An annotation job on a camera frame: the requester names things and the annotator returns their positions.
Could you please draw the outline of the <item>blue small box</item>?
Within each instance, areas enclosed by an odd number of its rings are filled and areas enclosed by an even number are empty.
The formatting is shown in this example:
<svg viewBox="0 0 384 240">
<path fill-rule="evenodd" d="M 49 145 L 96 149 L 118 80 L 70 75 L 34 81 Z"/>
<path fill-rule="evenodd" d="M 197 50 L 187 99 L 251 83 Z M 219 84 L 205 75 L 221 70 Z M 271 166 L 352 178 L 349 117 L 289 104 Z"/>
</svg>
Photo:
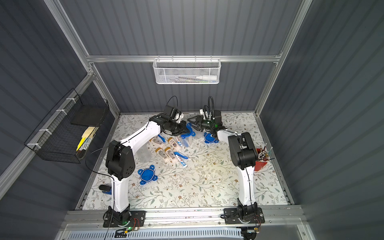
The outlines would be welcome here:
<svg viewBox="0 0 384 240">
<path fill-rule="evenodd" d="M 112 187 L 110 185 L 100 185 L 99 190 L 106 195 L 112 194 Z"/>
</svg>

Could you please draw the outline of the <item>blue-lid clear jar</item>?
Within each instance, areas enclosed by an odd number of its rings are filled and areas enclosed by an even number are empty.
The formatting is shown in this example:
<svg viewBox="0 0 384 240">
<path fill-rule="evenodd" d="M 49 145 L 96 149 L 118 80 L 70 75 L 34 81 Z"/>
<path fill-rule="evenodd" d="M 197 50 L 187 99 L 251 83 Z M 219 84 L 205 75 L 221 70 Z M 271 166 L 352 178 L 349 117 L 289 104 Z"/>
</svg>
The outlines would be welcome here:
<svg viewBox="0 0 384 240">
<path fill-rule="evenodd" d="M 141 147 L 136 152 L 136 157 L 139 159 L 138 162 L 140 163 L 148 163 L 152 159 L 152 155 L 148 147 Z"/>
<path fill-rule="evenodd" d="M 186 127 L 189 130 L 189 133 L 181 135 L 180 140 L 181 140 L 182 145 L 185 148 L 189 148 L 193 144 L 193 141 L 194 141 L 195 136 L 196 136 L 196 132 L 195 132 L 194 128 L 192 127 L 191 123 L 188 123 L 186 125 Z"/>
</svg>

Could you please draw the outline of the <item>blue toothbrush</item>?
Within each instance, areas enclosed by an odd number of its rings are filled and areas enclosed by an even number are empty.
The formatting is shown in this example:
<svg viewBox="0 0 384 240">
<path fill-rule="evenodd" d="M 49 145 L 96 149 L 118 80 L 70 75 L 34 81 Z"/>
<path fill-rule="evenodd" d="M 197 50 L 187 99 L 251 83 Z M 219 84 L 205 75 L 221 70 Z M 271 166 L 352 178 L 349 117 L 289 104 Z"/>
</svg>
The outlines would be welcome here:
<svg viewBox="0 0 384 240">
<path fill-rule="evenodd" d="M 163 143 L 166 143 L 166 140 L 165 140 L 165 138 L 163 136 L 158 135 L 158 137 L 163 141 Z"/>
<path fill-rule="evenodd" d="M 182 155 L 181 153 L 179 153 L 179 152 L 174 152 L 174 154 L 177 156 L 177 157 L 180 157 L 181 159 L 185 159 L 185 160 L 187 160 L 188 159 L 188 157 L 187 156 L 184 156 L 184 155 Z"/>
</svg>

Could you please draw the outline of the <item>small toothpaste tube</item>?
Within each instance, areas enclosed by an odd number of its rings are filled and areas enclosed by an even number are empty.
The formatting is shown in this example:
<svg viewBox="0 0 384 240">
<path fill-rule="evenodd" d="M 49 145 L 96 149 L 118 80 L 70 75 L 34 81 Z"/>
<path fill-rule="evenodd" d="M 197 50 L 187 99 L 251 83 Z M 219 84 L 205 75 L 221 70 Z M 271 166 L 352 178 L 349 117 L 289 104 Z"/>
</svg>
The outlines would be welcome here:
<svg viewBox="0 0 384 240">
<path fill-rule="evenodd" d="M 175 138 L 176 138 L 176 141 L 177 141 L 178 145 L 179 145 L 180 147 L 183 147 L 183 144 L 182 144 L 181 139 L 180 139 L 179 137 L 175 137 Z"/>
</svg>

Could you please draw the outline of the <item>white tube in basket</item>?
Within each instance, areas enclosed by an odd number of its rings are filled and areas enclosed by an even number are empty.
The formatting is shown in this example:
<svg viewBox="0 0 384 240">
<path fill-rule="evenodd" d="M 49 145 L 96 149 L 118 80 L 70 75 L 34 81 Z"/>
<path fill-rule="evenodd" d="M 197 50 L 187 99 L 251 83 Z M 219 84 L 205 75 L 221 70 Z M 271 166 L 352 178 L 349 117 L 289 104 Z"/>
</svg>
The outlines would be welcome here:
<svg viewBox="0 0 384 240">
<path fill-rule="evenodd" d="M 216 75 L 202 75 L 202 76 L 196 76 L 197 80 L 203 81 L 203 82 L 217 82 L 218 81 L 218 76 Z"/>
</svg>

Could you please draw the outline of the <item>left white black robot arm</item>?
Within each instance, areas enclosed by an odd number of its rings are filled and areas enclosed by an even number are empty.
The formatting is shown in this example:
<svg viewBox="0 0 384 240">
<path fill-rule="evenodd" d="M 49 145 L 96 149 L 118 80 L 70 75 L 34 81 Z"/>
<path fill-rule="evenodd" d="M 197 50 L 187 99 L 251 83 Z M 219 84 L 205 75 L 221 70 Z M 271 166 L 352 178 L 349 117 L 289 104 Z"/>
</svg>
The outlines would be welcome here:
<svg viewBox="0 0 384 240">
<path fill-rule="evenodd" d="M 112 202 L 107 210 L 110 222 L 125 226 L 131 220 L 130 203 L 128 200 L 128 177 L 135 169 L 135 154 L 149 140 L 162 132 L 171 136 L 190 133 L 187 122 L 178 118 L 171 118 L 164 114 L 151 117 L 147 123 L 131 136 L 122 141 L 111 141 L 108 146 L 106 168 L 112 178 Z"/>
</svg>

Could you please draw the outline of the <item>red pen cup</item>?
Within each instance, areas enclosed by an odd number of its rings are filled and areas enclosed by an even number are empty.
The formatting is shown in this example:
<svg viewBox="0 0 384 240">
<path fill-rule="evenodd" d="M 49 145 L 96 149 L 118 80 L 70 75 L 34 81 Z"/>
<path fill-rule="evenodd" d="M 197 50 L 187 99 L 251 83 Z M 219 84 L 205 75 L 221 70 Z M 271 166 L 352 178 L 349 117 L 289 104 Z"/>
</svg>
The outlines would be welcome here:
<svg viewBox="0 0 384 240">
<path fill-rule="evenodd" d="M 261 170 L 270 160 L 270 154 L 266 146 L 264 146 L 263 148 L 257 148 L 257 154 L 258 155 L 254 167 L 255 172 Z"/>
</svg>

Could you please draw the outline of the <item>yellow sticky notes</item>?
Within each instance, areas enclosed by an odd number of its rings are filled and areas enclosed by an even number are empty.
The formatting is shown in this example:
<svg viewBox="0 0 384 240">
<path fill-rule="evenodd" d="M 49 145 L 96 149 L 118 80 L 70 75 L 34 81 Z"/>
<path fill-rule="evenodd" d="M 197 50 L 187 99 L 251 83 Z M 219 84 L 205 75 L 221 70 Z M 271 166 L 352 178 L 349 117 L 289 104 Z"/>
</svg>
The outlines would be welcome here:
<svg viewBox="0 0 384 240">
<path fill-rule="evenodd" d="M 88 127 L 88 128 L 84 131 L 84 133 L 83 133 L 83 135 L 82 135 L 82 137 L 81 137 L 81 140 L 80 140 L 80 142 L 79 142 L 79 144 L 78 144 L 78 146 L 77 146 L 76 151 L 78 151 L 78 150 L 82 147 L 83 143 L 86 141 L 87 138 L 90 137 L 90 135 L 94 132 L 95 129 L 96 129 L 96 127 Z"/>
</svg>

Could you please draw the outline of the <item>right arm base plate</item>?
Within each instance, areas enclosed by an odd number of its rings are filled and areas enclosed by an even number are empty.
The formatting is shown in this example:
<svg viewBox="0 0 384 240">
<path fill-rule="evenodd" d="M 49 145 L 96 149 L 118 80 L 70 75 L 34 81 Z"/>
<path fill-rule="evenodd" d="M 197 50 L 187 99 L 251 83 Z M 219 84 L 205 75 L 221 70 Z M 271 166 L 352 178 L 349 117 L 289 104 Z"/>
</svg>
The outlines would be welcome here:
<svg viewBox="0 0 384 240">
<path fill-rule="evenodd" d="M 237 225 L 237 224 L 264 224 L 265 217 L 263 210 L 257 208 L 255 210 L 250 210 L 248 213 L 243 213 L 238 208 L 225 208 L 224 212 L 220 215 L 221 219 L 225 220 L 227 225 Z"/>
</svg>

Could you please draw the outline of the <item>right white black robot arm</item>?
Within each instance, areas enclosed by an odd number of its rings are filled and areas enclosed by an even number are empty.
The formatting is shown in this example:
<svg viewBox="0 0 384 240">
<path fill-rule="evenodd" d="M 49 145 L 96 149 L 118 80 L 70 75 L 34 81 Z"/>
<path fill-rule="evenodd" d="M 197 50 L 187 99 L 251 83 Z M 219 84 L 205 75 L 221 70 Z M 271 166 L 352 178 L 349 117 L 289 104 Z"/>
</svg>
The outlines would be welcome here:
<svg viewBox="0 0 384 240">
<path fill-rule="evenodd" d="M 229 145 L 240 187 L 237 212 L 227 214 L 226 219 L 238 217 L 243 223 L 255 220 L 256 224 L 260 225 L 262 219 L 258 214 L 258 203 L 254 194 L 254 168 L 258 153 L 250 133 L 238 134 L 228 130 L 223 125 L 221 112 L 216 110 L 211 110 L 208 114 L 202 110 L 199 115 L 188 118 L 188 122 L 195 130 L 207 132 L 215 140 Z"/>
</svg>

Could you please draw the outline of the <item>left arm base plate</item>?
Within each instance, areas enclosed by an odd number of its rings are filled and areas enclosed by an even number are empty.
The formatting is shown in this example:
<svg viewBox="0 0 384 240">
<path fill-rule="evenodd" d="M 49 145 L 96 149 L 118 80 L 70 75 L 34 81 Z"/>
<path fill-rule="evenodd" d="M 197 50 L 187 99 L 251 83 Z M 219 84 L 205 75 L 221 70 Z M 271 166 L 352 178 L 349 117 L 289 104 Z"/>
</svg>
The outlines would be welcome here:
<svg viewBox="0 0 384 240">
<path fill-rule="evenodd" d="M 103 227 L 142 227 L 146 219 L 146 213 L 146 211 L 124 211 L 122 213 L 118 213 L 112 209 L 108 209 L 103 215 Z"/>
</svg>

